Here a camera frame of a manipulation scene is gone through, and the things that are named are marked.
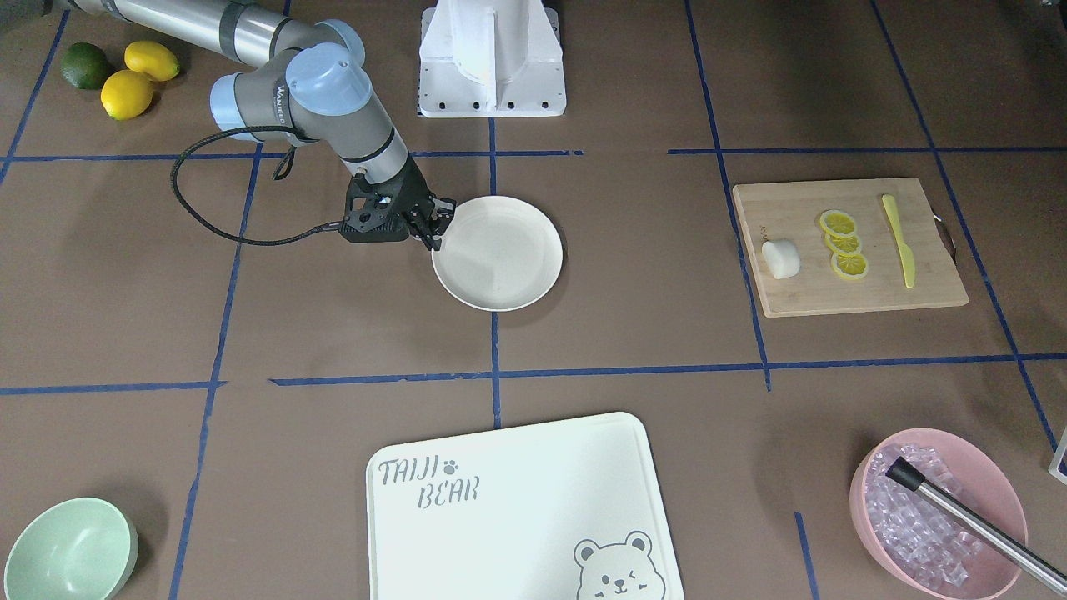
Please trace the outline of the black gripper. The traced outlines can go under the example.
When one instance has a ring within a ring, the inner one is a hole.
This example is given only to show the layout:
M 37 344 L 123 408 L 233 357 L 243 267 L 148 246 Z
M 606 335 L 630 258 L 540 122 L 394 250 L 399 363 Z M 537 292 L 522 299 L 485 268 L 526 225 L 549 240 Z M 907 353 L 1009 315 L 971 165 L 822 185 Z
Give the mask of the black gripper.
M 453 220 L 457 202 L 434 198 L 412 157 L 388 181 L 372 183 L 359 167 L 346 192 L 339 234 L 351 243 L 404 242 L 415 237 L 430 252 Z

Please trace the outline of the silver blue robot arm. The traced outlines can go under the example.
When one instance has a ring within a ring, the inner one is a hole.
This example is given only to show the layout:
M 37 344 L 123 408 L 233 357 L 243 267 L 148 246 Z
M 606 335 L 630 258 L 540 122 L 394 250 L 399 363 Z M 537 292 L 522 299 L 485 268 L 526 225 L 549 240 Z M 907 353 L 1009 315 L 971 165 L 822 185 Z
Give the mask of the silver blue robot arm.
M 411 152 L 378 100 L 363 41 L 337 19 L 303 23 L 253 1 L 41 1 L 43 13 L 73 10 L 141 23 L 248 65 L 211 88 L 216 142 L 241 137 L 291 148 L 324 142 L 351 173 L 344 214 L 313 234 L 351 243 L 418 239 L 442 247 L 456 203 L 424 181 Z

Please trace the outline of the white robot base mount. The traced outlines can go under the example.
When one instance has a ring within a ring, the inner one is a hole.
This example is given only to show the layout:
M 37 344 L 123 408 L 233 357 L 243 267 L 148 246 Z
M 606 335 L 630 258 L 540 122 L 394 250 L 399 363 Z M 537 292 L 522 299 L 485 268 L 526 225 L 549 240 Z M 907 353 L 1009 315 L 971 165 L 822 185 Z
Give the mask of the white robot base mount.
M 558 12 L 542 1 L 437 1 L 423 11 L 418 54 L 424 119 L 566 113 Z

